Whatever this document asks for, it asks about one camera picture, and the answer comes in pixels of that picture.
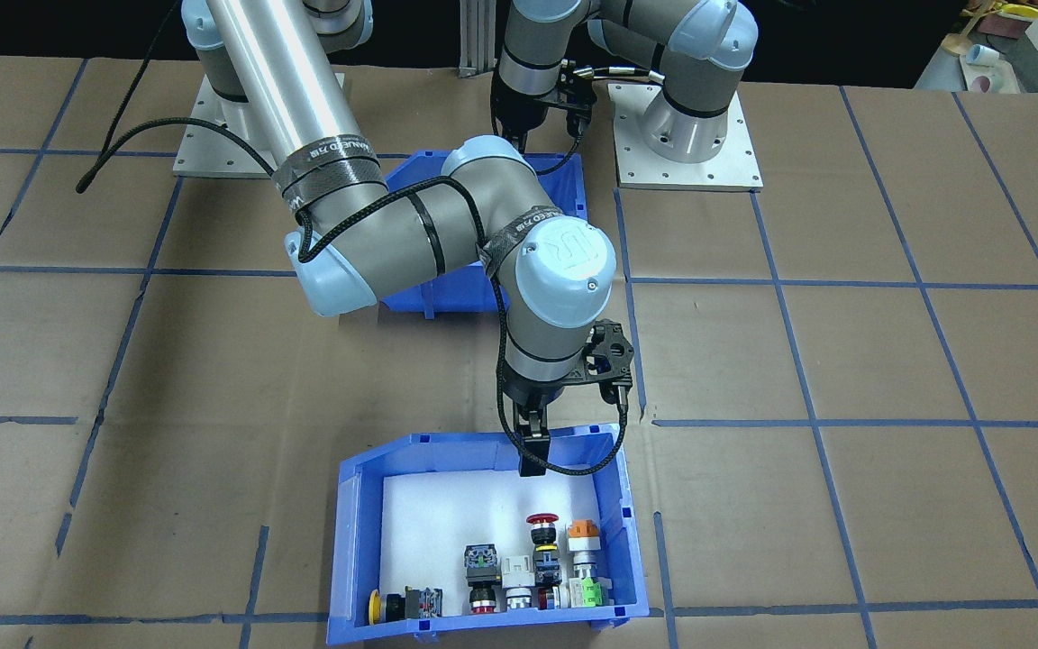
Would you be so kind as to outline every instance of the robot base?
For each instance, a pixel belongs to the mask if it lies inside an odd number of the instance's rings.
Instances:
[[[639,119],[656,85],[608,85],[613,104],[614,154],[619,186],[631,189],[687,189],[701,192],[747,192],[762,188],[759,161],[742,116],[739,96],[728,108],[728,135],[720,152],[704,163],[677,163],[653,152],[644,140]]]
[[[335,73],[334,78],[342,87],[343,74]],[[194,98],[190,116],[218,125],[227,123],[226,115],[222,114],[222,100],[215,94],[206,77],[198,86],[198,96]],[[250,137],[246,137],[246,140],[271,166],[275,166],[275,159],[267,151],[267,142],[251,140]],[[198,127],[187,127],[182,136],[179,155],[174,159],[174,174],[187,178],[269,178],[235,142]]]

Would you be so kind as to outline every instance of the blue tape grid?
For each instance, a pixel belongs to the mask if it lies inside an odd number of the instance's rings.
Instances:
[[[24,198],[25,190],[30,186],[30,182],[33,180],[34,172],[37,171],[37,164],[40,163],[43,157],[46,155],[95,155],[95,152],[79,152],[79,151],[52,151],[49,148],[50,142],[53,139],[54,132],[57,131],[58,124],[61,123],[63,114],[65,114],[65,108],[73,98],[74,90],[79,84],[79,80],[82,78],[82,73],[84,70],[85,61],[79,66],[79,73],[76,74],[74,82],[72,83],[71,90],[66,93],[65,100],[58,111],[58,116],[55,118],[55,123],[51,128],[49,134],[47,134],[45,143],[42,148],[0,148],[0,154],[24,154],[24,155],[34,155],[36,160],[34,161],[26,181],[24,182],[24,187],[18,193],[16,201],[13,201],[12,210],[8,214],[7,218],[0,228],[0,235],[5,229],[5,226],[9,225],[10,218],[12,217],[13,210],[17,209],[18,205]],[[1018,526],[1018,521],[1014,517],[1014,511],[1012,510],[1012,505],[1007,497],[1004,485],[1002,485],[1001,477],[999,476],[995,464],[993,464],[993,459],[991,452],[987,448],[986,439],[984,438],[983,427],[1038,427],[1038,422],[1018,422],[1018,421],[982,421],[978,420],[975,415],[975,410],[969,404],[969,399],[967,398],[966,389],[963,386],[962,377],[957,371],[955,360],[952,357],[951,349],[948,348],[947,341],[944,337],[943,330],[939,328],[938,318],[935,317],[934,308],[931,305],[930,299],[928,299],[927,292],[931,289],[962,289],[963,291],[1038,291],[1038,283],[926,283],[920,278],[919,268],[916,267],[914,260],[911,258],[910,247],[907,246],[905,235],[903,235],[902,227],[899,226],[898,218],[895,216],[894,207],[891,204],[891,198],[886,195],[885,189],[883,188],[882,180],[878,170],[876,168],[876,163],[872,159],[871,153],[869,151],[868,144],[863,136],[862,129],[857,124],[856,115],[852,111],[851,104],[848,100],[847,92],[840,89],[842,98],[844,100],[845,106],[849,112],[850,118],[852,119],[852,125],[856,129],[857,137],[859,137],[862,147],[864,148],[865,156],[868,157],[869,165],[872,167],[874,175],[876,175],[878,188],[880,188],[881,195],[884,200],[884,205],[890,211],[890,215],[893,218],[893,224],[897,227],[897,234],[899,240],[901,240],[901,245],[905,247],[905,253],[907,255],[907,262],[911,266],[911,272],[916,276],[914,282],[844,282],[844,280],[812,280],[812,279],[781,279],[775,272],[775,265],[773,255],[771,255],[770,245],[767,239],[766,229],[762,225],[762,212],[759,209],[758,201],[755,200],[753,195],[753,202],[755,209],[755,216],[757,216],[757,222],[761,226],[763,245],[765,245],[765,251],[768,255],[768,263],[771,268],[771,274],[773,278],[768,279],[733,279],[733,278],[655,278],[655,276],[632,276],[631,268],[629,263],[629,253],[627,253],[627,241],[626,241],[626,229],[624,226],[623,219],[623,206],[621,201],[621,196],[619,196],[618,189],[614,190],[614,197],[617,197],[617,211],[618,211],[618,225],[619,225],[619,238],[621,238],[621,243],[623,245],[623,263],[624,263],[624,276],[626,279],[626,292],[627,292],[627,308],[629,308],[631,317],[631,328],[632,336],[634,340],[634,345],[638,345],[638,327],[637,322],[635,322],[634,317],[634,301],[633,301],[633,291],[632,283],[737,283],[737,285],[771,285],[775,288],[777,292],[777,297],[780,298],[780,303],[782,303],[782,314],[784,317],[784,324],[789,333],[789,342],[792,345],[792,352],[795,356],[796,372],[799,373],[800,385],[803,389],[804,404],[809,407],[809,418],[808,420],[774,420],[774,421],[732,421],[732,420],[703,420],[703,421],[655,421],[654,424],[658,427],[812,427],[813,434],[816,436],[816,448],[821,454],[821,461],[823,461],[825,478],[827,478],[829,490],[832,494],[832,507],[837,514],[837,524],[840,525],[840,530],[844,530],[844,521],[842,521],[842,512],[839,509],[839,503],[834,496],[834,485],[831,485],[829,470],[827,464],[825,464],[825,452],[823,451],[823,444],[819,438],[819,428],[820,427],[972,427],[975,428],[978,439],[980,439],[980,447],[983,449],[985,454],[985,459],[988,463],[988,468],[992,471],[993,481],[996,484],[999,492],[1001,492],[1001,498],[1004,502],[1005,510],[1009,516],[1009,521],[1012,522],[1014,534],[1016,534],[1018,541],[1020,541],[1020,546],[1022,553],[1029,564],[1029,570],[1033,572],[1035,584],[1038,589],[1038,570],[1035,568],[1035,562],[1027,549],[1025,539],[1022,539],[1022,534],[1020,526]],[[1025,229],[1025,235],[1031,246],[1033,246],[1035,254],[1038,259],[1038,246],[1035,245],[1035,239],[1031,235],[1030,229],[1022,219],[1021,213],[1014,202],[1014,198],[1010,195],[1010,192],[1002,180],[1001,172],[996,168],[995,164],[991,159],[991,155],[987,152],[983,140],[976,132],[974,124],[969,116],[966,114],[962,103],[959,102],[959,98],[955,98],[956,104],[959,107],[960,113],[963,114],[963,118],[967,124],[969,131],[973,133],[976,142],[980,145],[980,151],[983,152],[985,159],[989,166],[991,166],[993,175],[995,180],[1004,189],[1005,196],[1008,198],[1010,207],[1012,207],[1014,216],[1020,221],[1022,229]],[[119,155],[126,156],[144,156],[144,157],[173,157],[175,154],[172,152],[124,152]],[[404,154],[387,154],[381,155],[384,159],[405,159],[407,155]],[[157,259],[158,250],[160,250],[162,238],[165,237],[166,228],[169,224],[170,214],[173,213],[174,205],[177,200],[179,190],[181,190],[181,181],[176,182],[175,189],[172,195],[172,200],[170,201],[170,207],[168,207],[167,214],[164,216],[164,222],[162,222],[160,237],[156,240],[155,249],[152,254],[152,260],[147,264],[146,268],[72,268],[72,267],[9,267],[0,266],[0,271],[8,272],[98,272],[98,274],[129,274],[129,275],[143,275],[143,283],[140,287],[139,298],[136,298],[136,304],[132,308],[132,317],[128,319],[127,332],[124,335],[124,344],[119,347],[119,354],[115,358],[115,366],[112,369],[111,381],[108,382],[107,391],[104,395],[103,403],[100,403],[100,410],[98,418],[95,418],[95,427],[92,430],[91,443],[89,448],[84,452],[81,467],[79,467],[79,476],[76,477],[75,489],[72,494],[72,503],[78,501],[78,495],[81,493],[82,480],[85,476],[86,462],[89,460],[90,448],[93,447],[93,439],[98,436],[99,425],[102,424],[103,410],[105,409],[105,401],[110,394],[110,389],[113,387],[113,379],[116,377],[120,367],[120,358],[127,349],[127,344],[129,342],[129,335],[131,335],[133,329],[133,322],[137,319],[137,310],[139,310],[141,299],[143,298],[146,285],[148,283],[149,277],[153,275],[198,275],[198,276],[292,276],[291,271],[272,271],[272,270],[157,270],[154,268],[155,260]],[[928,313],[933,321],[933,325],[936,328],[936,332],[939,335],[940,345],[944,346],[945,354],[947,355],[949,364],[952,366],[953,373],[955,375],[957,386],[962,394],[965,406],[967,406],[969,418],[967,421],[960,420],[818,420],[813,413],[813,406],[811,404],[810,393],[808,391],[807,382],[803,381],[802,376],[802,362],[799,361],[798,351],[795,349],[795,335],[794,330],[791,328],[790,316],[787,312],[786,303],[783,301],[782,288],[788,287],[788,285],[808,285],[808,287],[872,287],[872,288],[902,288],[902,289],[919,289],[923,293],[925,298],[925,303],[927,304]],[[644,374],[641,354],[637,354],[635,361],[637,361],[637,371],[639,375],[638,382],[638,395],[639,402],[646,406],[646,387],[644,386]],[[73,416],[0,416],[0,423],[20,423],[20,424],[50,424],[50,425],[69,425],[74,424],[77,420]],[[61,549],[62,542],[65,540],[66,531],[70,529],[70,522],[72,520],[71,512],[66,513],[63,517],[60,533],[58,533],[57,546]],[[660,575],[662,575],[663,580],[663,592],[664,592],[664,610],[651,609],[651,617],[663,617],[667,620],[667,637],[668,645],[672,649],[679,646],[679,639],[676,636],[676,625],[675,619],[678,617],[723,617],[723,616],[757,616],[757,615],[777,615],[777,616],[795,616],[795,615],[830,615],[831,613],[861,613],[864,618],[865,630],[869,636],[870,646],[874,646],[874,638],[872,629],[870,626],[870,621],[868,618],[869,612],[948,612],[948,610],[1012,610],[1012,609],[1038,609],[1038,599],[984,599],[984,600],[965,600],[965,601],[890,601],[890,603],[866,603],[866,601],[859,601],[856,604],[791,604],[790,606],[709,606],[709,607],[676,607],[674,600],[672,599],[672,588],[671,588],[671,570],[668,570],[667,558],[666,558],[666,546],[665,537],[663,531],[662,515],[660,513],[655,513],[655,533],[656,533],[656,543],[659,546],[659,567]],[[251,572],[251,585],[250,585],[250,595],[248,596],[248,603],[246,612],[242,616],[240,615],[226,615],[226,613],[208,613],[208,615],[201,616],[189,616],[182,618],[131,618],[131,617],[91,617],[91,616],[76,616],[76,615],[49,615],[49,616],[0,616],[0,625],[78,625],[78,624],[210,624],[213,621],[222,621],[225,624],[243,624],[243,634],[240,638],[240,646],[247,646],[250,639],[250,625],[251,624],[281,624],[281,623],[325,623],[326,613],[325,612],[296,612],[296,613],[265,613],[264,615],[256,615],[254,613],[256,595],[258,595],[258,588],[261,579],[263,579],[263,560],[265,558],[265,551],[267,551],[267,539],[269,535],[269,528],[262,526],[260,529],[260,541],[258,547],[256,547],[254,569]],[[857,592],[861,591],[859,583],[857,582],[856,566],[854,566],[853,557],[850,551],[850,546],[848,543],[845,544],[845,553],[848,555],[849,567],[852,571],[853,584],[856,585]],[[862,594],[857,595],[857,599],[862,600]],[[26,645],[32,644],[33,638],[26,641]]]
[[[91,427],[91,432],[89,438],[86,439],[86,447],[83,448],[82,460],[79,460],[79,471],[75,475],[75,484],[71,488],[70,506],[71,512],[63,516],[62,526],[58,530],[58,537],[55,538],[54,549],[59,556],[62,555],[62,545],[65,543],[66,533],[71,529],[72,516],[74,514],[75,507],[79,505],[79,496],[82,494],[83,483],[86,480],[86,469],[87,465],[90,463],[90,457],[94,452],[94,443],[99,440],[99,431],[103,427],[103,422],[106,420],[106,407],[107,403],[110,402],[111,393],[114,391],[115,383],[118,382],[119,370],[122,369],[122,360],[127,357],[127,348],[131,345],[131,336],[135,331],[135,322],[139,320],[139,314],[141,308],[143,308],[143,299],[146,297],[146,288],[152,280],[152,276],[155,275],[153,270],[155,268],[156,262],[158,262],[158,255],[162,248],[162,240],[166,238],[166,231],[170,226],[170,217],[174,214],[174,209],[179,202],[179,194],[182,192],[182,183],[184,180],[179,178],[174,182],[174,190],[170,194],[170,201],[166,207],[166,214],[162,215],[162,223],[160,225],[160,231],[158,231],[158,237],[155,239],[155,246],[152,248],[152,255],[146,260],[146,267],[143,269],[143,278],[139,285],[139,295],[135,298],[135,303],[131,306],[131,316],[127,318],[127,328],[122,332],[122,340],[119,342],[118,352],[114,354],[114,362],[111,364],[111,373],[108,375],[106,380],[106,387],[103,390],[103,398],[99,400],[99,411],[94,414],[94,424]]]
[[[58,113],[54,115],[54,123],[51,125],[50,131],[47,131],[46,137],[43,140],[43,145],[34,154],[34,161],[30,165],[30,171],[26,172],[26,178],[22,188],[18,190],[16,200],[10,206],[10,210],[7,216],[3,219],[3,225],[0,226],[0,239],[3,238],[3,233],[10,225],[13,219],[13,215],[18,211],[18,206],[22,205],[24,196],[26,196],[26,189],[30,188],[30,184],[34,181],[34,174],[37,172],[37,165],[42,164],[43,156],[45,156],[47,148],[51,146],[51,140],[54,140],[54,133],[58,130],[58,125],[62,124],[63,116],[66,115],[66,107],[71,106],[71,98],[74,98],[75,90],[79,87],[79,81],[82,81],[83,72],[86,71],[86,60],[79,63],[79,70],[75,73],[75,78],[71,82],[70,89],[66,89],[65,98],[62,99],[62,106],[58,107]]]
[[[780,313],[783,316],[783,328],[788,333],[788,344],[791,346],[791,358],[795,361],[795,375],[799,378],[799,389],[802,391],[803,405],[808,409],[808,421],[811,425],[812,436],[816,440],[816,453],[819,455],[820,467],[823,468],[823,481],[827,484],[827,494],[831,501],[831,513],[836,515],[836,525],[840,533],[843,555],[848,562],[851,586],[856,593],[856,603],[859,604],[859,617],[864,624],[864,636],[868,638],[869,649],[876,649],[876,631],[872,628],[872,617],[868,610],[868,598],[864,595],[863,580],[859,578],[859,568],[856,567],[856,556],[854,556],[851,549],[851,539],[848,536],[848,524],[844,520],[844,510],[840,507],[840,494],[836,489],[836,481],[831,477],[831,464],[827,459],[827,449],[823,445],[823,433],[820,432],[819,422],[816,420],[816,404],[811,399],[808,375],[803,372],[802,359],[799,357],[799,345],[795,342],[795,329],[791,327],[791,314],[788,310],[787,299],[783,295],[783,287],[778,283],[780,271],[775,267],[775,255],[771,251],[771,242],[767,238],[767,227],[763,225],[763,211],[759,209],[759,200],[755,197],[755,192],[750,193],[750,209],[755,212],[755,224],[759,226],[759,236],[761,236],[763,241],[763,253],[767,255],[767,266],[771,271],[771,279],[775,280],[775,299],[780,303]]]
[[[1004,182],[1004,177],[1001,175],[1001,170],[995,166],[995,161],[992,160],[992,154],[987,152],[987,146],[984,145],[984,140],[980,137],[980,133],[976,131],[976,125],[972,121],[972,116],[967,115],[966,108],[963,107],[963,102],[960,102],[959,94],[955,92],[952,93],[952,99],[955,99],[955,105],[959,108],[959,114],[963,115],[963,120],[967,124],[968,131],[972,131],[972,136],[976,139],[976,144],[980,145],[980,152],[984,154],[984,160],[987,161],[988,167],[992,169],[992,175],[995,177],[995,181],[1001,185],[1001,189],[1004,190],[1004,197],[1008,200],[1008,206],[1012,207],[1012,214],[1016,217],[1016,221],[1020,222],[1020,229],[1022,234],[1028,239],[1028,243],[1031,245],[1031,249],[1035,253],[1035,260],[1038,262],[1038,243],[1035,243],[1035,238],[1031,235],[1031,228],[1028,227],[1028,222],[1025,221],[1020,207],[1016,206],[1014,197],[1012,197],[1012,192],[1008,189],[1008,184]]]
[[[856,129],[856,136],[859,137],[859,145],[864,151],[864,156],[868,159],[868,165],[871,168],[872,175],[876,177],[876,185],[878,190],[880,190],[880,195],[883,198],[883,205],[889,211],[889,216],[892,219],[892,225],[895,227],[895,233],[897,233],[899,238],[899,245],[903,246],[903,253],[907,258],[907,266],[911,267],[911,274],[914,275],[916,283],[923,283],[923,278],[919,272],[919,266],[916,263],[914,255],[911,254],[911,246],[907,245],[907,238],[905,233],[903,233],[903,227],[899,224],[899,218],[897,211],[895,211],[895,206],[892,205],[892,198],[886,193],[886,187],[883,185],[883,178],[878,172],[878,167],[876,165],[876,160],[872,156],[871,150],[868,145],[868,140],[864,137],[863,128],[859,126],[859,119],[857,119],[856,112],[854,112],[851,107],[851,100],[848,99],[848,92],[843,86],[840,86],[840,96],[843,99],[843,105],[847,108],[848,115],[851,118],[851,125]],[[981,140],[977,140],[980,143],[980,147],[983,147],[984,143]],[[996,178],[999,178],[999,172],[996,171]],[[992,474],[992,481],[995,483],[995,489],[1001,496],[1002,504],[1004,504],[1004,510],[1007,513],[1008,521],[1012,524],[1012,532],[1016,536],[1016,541],[1020,543],[1020,550],[1022,556],[1025,556],[1025,562],[1028,564],[1028,570],[1031,572],[1031,577],[1035,583],[1035,590],[1038,591],[1038,568],[1035,567],[1035,560],[1031,556],[1031,551],[1028,550],[1028,544],[1025,541],[1025,535],[1022,535],[1022,529],[1020,526],[1020,521],[1017,520],[1016,514],[1012,506],[1012,501],[1008,497],[1008,492],[1005,489],[1004,481],[1001,479],[1001,471],[996,468],[995,460],[992,457],[992,451],[987,444],[987,438],[984,436],[984,428],[980,426],[980,420],[976,416],[976,409],[972,403],[972,396],[967,394],[967,387],[964,385],[963,377],[959,374],[959,366],[956,364],[955,357],[952,355],[952,348],[948,345],[947,336],[944,335],[944,328],[939,325],[939,317],[935,314],[934,304],[932,304],[932,299],[930,293],[928,293],[927,288],[920,287],[919,294],[924,298],[924,306],[927,308],[927,316],[931,318],[932,327],[935,328],[935,335],[939,337],[939,346],[944,349],[944,356],[947,357],[948,366],[952,369],[952,376],[955,378],[955,383],[957,389],[959,389],[959,396],[963,399],[964,407],[967,409],[967,418],[973,423],[973,430],[976,431],[976,438],[980,441],[980,451],[984,454],[984,460],[987,463],[988,471]]]

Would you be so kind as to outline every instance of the light blue joint cap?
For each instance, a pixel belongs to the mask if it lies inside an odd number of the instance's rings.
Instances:
[[[530,168],[531,173],[536,172],[536,169],[531,168],[530,164],[527,164],[527,161],[522,159],[519,152],[516,152],[515,147],[509,144],[502,137],[476,135],[472,139],[466,140],[456,151],[450,152],[447,160],[443,163],[443,169],[441,169],[440,173],[450,175],[455,172],[455,169],[462,165],[482,159],[511,159],[520,161],[526,168]]]
[[[187,28],[191,48],[203,51],[222,48],[222,34],[207,0],[182,0],[182,24]]]
[[[519,245],[516,285],[540,320],[561,329],[590,325],[611,298],[614,247],[579,218],[539,222]]]
[[[318,234],[311,235],[311,246],[318,239]],[[291,266],[304,288],[306,303],[310,304],[311,310],[323,318],[330,318],[371,306],[378,301],[371,285],[366,283],[363,276],[334,246],[326,247],[309,263],[299,263],[301,240],[302,233],[296,231],[285,236],[283,246],[291,258]]]
[[[512,5],[538,24],[553,24],[571,16],[582,0],[515,0]]]
[[[680,54],[705,61],[712,57],[727,35],[737,0],[703,0],[676,25],[666,46]]]
[[[591,36],[592,43],[600,46],[604,52],[608,54],[612,53],[608,46],[606,46],[606,36],[603,36],[603,21],[598,20],[598,18],[588,21],[588,36]]]
[[[755,17],[750,16],[747,7],[739,4],[732,26],[728,28],[727,35],[710,58],[720,69],[741,71],[750,65],[750,57],[755,53],[755,40],[758,39],[759,25],[755,24]]]
[[[372,7],[372,0],[363,0],[363,31],[358,34],[358,46],[366,43],[370,39],[372,32],[375,31],[375,9]]]

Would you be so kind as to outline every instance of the black background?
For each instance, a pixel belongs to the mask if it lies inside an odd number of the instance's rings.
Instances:
[[[171,3],[0,0],[0,54],[141,58]],[[745,81],[910,87],[964,1],[747,0],[745,4],[761,26]],[[501,26],[509,5],[510,0],[498,1]],[[374,0],[374,7],[372,39],[333,54],[332,61],[458,65],[458,0]],[[170,20],[155,57],[195,57],[177,17]],[[592,45],[584,28],[572,34],[568,57],[595,65],[614,61]]]

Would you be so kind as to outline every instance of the white cup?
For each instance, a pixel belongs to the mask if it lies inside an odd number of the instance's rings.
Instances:
[[[1001,61],[1001,54],[985,45],[973,45],[966,60],[969,65],[992,66]]]

